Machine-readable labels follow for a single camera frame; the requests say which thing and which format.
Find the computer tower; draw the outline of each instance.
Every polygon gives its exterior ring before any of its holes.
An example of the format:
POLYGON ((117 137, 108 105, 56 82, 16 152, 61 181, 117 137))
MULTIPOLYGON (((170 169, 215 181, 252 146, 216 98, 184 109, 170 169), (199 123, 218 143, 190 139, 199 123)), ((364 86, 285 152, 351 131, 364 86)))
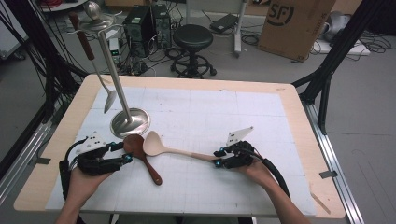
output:
POLYGON ((155 36, 150 7, 133 6, 122 24, 131 46, 131 55, 141 58, 149 56, 149 41, 155 36))
POLYGON ((159 4, 151 7, 154 27, 156 31, 156 42, 158 49, 168 49, 172 47, 171 38, 171 18, 166 5, 159 4))

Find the gray floor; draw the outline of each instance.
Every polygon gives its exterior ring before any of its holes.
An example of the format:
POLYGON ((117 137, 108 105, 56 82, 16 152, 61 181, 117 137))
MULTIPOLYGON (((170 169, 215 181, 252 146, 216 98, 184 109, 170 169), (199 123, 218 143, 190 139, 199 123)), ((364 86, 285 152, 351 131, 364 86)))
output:
MULTIPOLYGON (((245 25, 262 24, 263 18, 247 18, 245 25)), ((64 35, 71 53, 89 71, 91 63, 85 58, 74 35, 64 35)), ((396 38, 389 41, 396 45, 396 38)), ((104 69, 97 43, 91 42, 97 63, 104 69)), ((206 79, 241 80, 254 82, 291 83, 315 71, 325 55, 310 55, 304 63, 293 63, 255 47, 243 44, 243 52, 235 58, 232 36, 215 36, 208 49, 201 51, 218 70, 215 77, 206 79)), ((344 60, 332 79, 327 118, 327 130, 340 161, 346 180, 361 210, 365 223, 396 223, 396 59, 395 50, 372 53, 357 62, 344 60)), ((156 65, 143 76, 175 77, 170 63, 156 65)), ((0 159, 21 134, 28 121, 43 103, 43 91, 29 60, 6 62, 0 66, 0 159)), ((22 213, 13 209, 13 202, 32 170, 28 166, 17 185, 0 207, 0 223, 48 223, 57 214, 22 213)), ((108 215, 84 215, 89 223, 107 223, 108 215)), ((347 223, 342 220, 313 220, 314 223, 347 223)), ((277 223, 263 219, 260 223, 277 223)))

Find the black stool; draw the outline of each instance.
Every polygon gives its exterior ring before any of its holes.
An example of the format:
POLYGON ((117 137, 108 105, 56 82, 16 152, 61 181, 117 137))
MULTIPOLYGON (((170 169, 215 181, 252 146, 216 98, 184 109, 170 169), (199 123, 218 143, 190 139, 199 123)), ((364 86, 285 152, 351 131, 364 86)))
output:
POLYGON ((175 30, 173 40, 182 49, 186 50, 188 55, 181 55, 177 57, 171 65, 171 71, 177 72, 177 77, 200 77, 210 70, 210 75, 214 76, 217 71, 213 68, 209 61, 196 53, 201 49, 209 47, 213 42, 213 35, 205 27, 187 24, 175 30), (183 60, 184 57, 189 57, 189 61, 183 60), (177 64, 186 67, 182 71, 177 68, 177 64))

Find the wooden spoon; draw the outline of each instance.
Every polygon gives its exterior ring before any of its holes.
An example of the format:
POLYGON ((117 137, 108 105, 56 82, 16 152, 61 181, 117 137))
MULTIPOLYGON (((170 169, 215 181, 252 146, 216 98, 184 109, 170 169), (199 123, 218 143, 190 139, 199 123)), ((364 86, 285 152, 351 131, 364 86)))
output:
POLYGON ((163 180, 161 176, 154 170, 154 168, 149 163, 146 158, 146 153, 143 151, 144 138, 139 134, 130 134, 126 136, 123 140, 124 150, 128 153, 132 153, 133 157, 138 158, 143 163, 145 163, 148 168, 148 172, 151 175, 152 180, 156 185, 161 185, 163 180))
POLYGON ((154 131, 151 131, 148 133, 148 136, 146 137, 146 140, 143 143, 143 150, 149 156, 157 156, 164 152, 170 152, 170 153, 185 155, 188 157, 193 157, 193 158, 201 160, 201 161, 212 162, 213 160, 218 159, 218 157, 215 157, 215 156, 209 156, 209 155, 204 155, 204 154, 200 154, 200 153, 194 153, 194 152, 184 151, 184 150, 180 150, 180 149, 165 147, 163 145, 163 143, 161 142, 160 136, 154 131))

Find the wooden ladle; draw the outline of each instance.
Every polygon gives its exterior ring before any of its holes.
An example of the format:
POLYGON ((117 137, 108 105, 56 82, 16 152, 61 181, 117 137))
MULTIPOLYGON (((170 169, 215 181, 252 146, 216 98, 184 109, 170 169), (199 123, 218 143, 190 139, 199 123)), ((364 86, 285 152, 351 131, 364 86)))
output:
POLYGON ((151 175, 152 180, 156 185, 161 185, 163 180, 161 176, 154 170, 154 168, 149 163, 148 159, 146 158, 146 153, 143 151, 143 142, 145 139, 140 136, 139 134, 130 134, 126 136, 123 140, 124 150, 128 153, 132 153, 133 157, 138 158, 143 163, 145 163, 146 167, 148 168, 148 172, 151 175))
POLYGON ((146 137, 146 140, 143 143, 143 150, 149 156, 157 156, 164 152, 170 152, 170 153, 185 155, 188 157, 193 157, 201 161, 213 161, 218 159, 218 157, 215 156, 209 156, 200 153, 194 153, 180 149, 165 147, 161 141, 160 136, 154 131, 148 133, 148 136, 146 137))

